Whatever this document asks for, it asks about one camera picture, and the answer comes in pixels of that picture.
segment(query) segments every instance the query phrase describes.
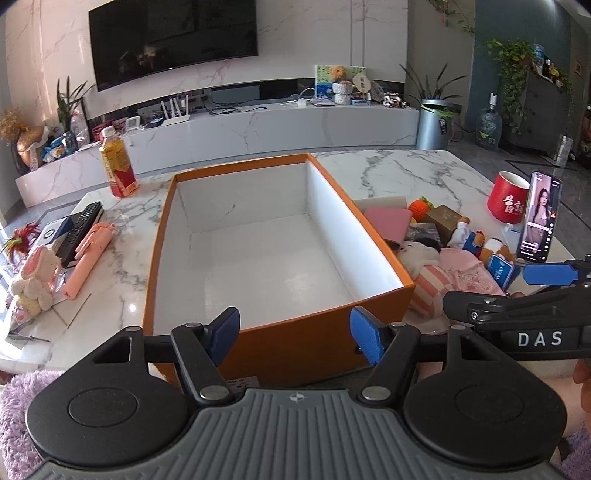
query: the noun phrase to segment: red feather decoration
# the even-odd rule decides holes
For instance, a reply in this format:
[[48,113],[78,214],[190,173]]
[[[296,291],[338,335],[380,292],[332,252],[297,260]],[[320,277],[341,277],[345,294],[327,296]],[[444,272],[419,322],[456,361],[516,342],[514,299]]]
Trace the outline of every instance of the red feather decoration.
[[12,236],[4,244],[2,252],[6,252],[10,263],[16,265],[15,256],[20,255],[17,262],[29,254],[34,241],[37,239],[41,231],[39,230],[39,223],[28,223],[22,228],[15,229]]

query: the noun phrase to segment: plastic bottle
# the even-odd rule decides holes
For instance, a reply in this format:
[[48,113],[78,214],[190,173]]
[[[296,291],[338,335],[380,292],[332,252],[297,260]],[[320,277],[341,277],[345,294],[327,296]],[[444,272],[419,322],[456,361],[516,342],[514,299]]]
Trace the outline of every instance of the plastic bottle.
[[491,93],[488,108],[482,109],[476,120],[476,144],[487,150],[496,150],[499,147],[503,120],[495,112],[496,95]]
[[115,135],[114,127],[106,127],[100,133],[104,141],[99,147],[99,151],[103,158],[111,192],[119,198],[128,197],[138,189],[138,182],[135,179],[125,143]]

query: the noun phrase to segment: remote control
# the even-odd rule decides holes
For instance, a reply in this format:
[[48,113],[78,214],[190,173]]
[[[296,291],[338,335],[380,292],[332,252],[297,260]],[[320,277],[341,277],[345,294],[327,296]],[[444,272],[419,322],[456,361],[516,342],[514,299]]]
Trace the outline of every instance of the remote control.
[[98,221],[102,212],[103,206],[101,202],[94,202],[88,205],[82,213],[72,215],[72,217],[78,215],[77,218],[73,218],[74,228],[68,232],[56,253],[61,258],[62,267],[73,267],[78,263],[78,260],[74,259],[76,248],[80,245],[80,242],[82,242],[92,226]]

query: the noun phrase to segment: red mug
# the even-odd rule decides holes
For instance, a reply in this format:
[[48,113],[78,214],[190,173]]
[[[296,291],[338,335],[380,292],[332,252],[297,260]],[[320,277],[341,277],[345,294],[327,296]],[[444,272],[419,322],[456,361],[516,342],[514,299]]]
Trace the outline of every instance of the red mug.
[[497,220],[521,223],[527,205],[530,183],[510,171],[499,172],[486,206]]

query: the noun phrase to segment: blue gripper pad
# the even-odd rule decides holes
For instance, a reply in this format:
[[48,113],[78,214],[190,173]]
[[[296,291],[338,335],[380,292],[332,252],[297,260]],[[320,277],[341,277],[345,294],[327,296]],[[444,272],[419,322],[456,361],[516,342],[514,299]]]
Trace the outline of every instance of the blue gripper pad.
[[212,331],[212,341],[205,349],[209,358],[217,367],[226,358],[240,333],[240,313],[229,307],[218,315],[207,328]]
[[529,285],[569,286],[579,279],[579,272],[568,263],[526,265],[523,279]]
[[384,356],[380,330],[387,328],[363,307],[355,307],[349,316],[351,335],[370,365],[377,365]]

